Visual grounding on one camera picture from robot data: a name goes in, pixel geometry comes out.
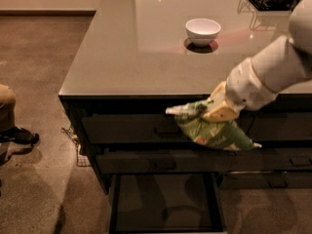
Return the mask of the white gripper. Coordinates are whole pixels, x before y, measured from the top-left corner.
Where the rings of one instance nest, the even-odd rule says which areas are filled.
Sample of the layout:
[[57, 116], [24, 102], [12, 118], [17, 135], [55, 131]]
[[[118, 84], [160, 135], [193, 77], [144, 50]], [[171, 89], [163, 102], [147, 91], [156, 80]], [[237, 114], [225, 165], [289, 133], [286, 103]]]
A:
[[246, 58], [233, 68], [226, 82], [217, 85], [211, 93], [212, 104], [201, 113], [201, 117], [212, 123], [232, 121], [239, 117], [240, 106], [256, 111], [276, 97], [277, 94], [268, 89], [257, 76], [252, 60]]

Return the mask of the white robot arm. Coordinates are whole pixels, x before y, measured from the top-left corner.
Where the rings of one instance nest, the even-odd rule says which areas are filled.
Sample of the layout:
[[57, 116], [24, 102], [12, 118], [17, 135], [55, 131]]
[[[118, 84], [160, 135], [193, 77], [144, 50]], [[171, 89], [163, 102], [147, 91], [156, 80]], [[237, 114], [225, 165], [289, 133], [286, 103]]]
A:
[[288, 87], [309, 81], [312, 0], [301, 0], [294, 8], [289, 33], [235, 66], [227, 79], [214, 89], [210, 107], [201, 117], [208, 122], [231, 121], [238, 118], [243, 109], [259, 110]]

